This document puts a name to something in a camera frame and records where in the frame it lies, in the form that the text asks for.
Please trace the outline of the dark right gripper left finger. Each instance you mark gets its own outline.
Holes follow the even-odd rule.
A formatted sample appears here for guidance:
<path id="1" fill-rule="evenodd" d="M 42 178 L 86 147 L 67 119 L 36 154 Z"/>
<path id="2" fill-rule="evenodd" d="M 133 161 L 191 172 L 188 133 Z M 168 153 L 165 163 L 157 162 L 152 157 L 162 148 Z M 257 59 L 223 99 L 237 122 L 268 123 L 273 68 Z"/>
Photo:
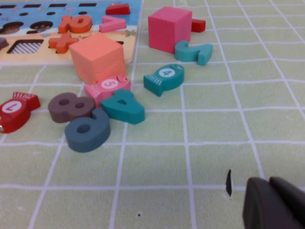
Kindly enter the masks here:
<path id="1" fill-rule="evenodd" d="M 243 208 L 246 229 L 301 229 L 269 180 L 251 177 L 247 181 Z"/>

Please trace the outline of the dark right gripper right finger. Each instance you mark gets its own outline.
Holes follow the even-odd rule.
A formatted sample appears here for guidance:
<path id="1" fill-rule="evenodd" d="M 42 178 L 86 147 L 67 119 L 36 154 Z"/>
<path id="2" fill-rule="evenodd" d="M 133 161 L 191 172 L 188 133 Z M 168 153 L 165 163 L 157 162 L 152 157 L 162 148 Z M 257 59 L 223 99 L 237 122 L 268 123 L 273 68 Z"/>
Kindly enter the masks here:
<path id="1" fill-rule="evenodd" d="M 305 193 L 280 177 L 270 177 L 269 183 L 280 195 L 295 219 L 305 228 Z"/>

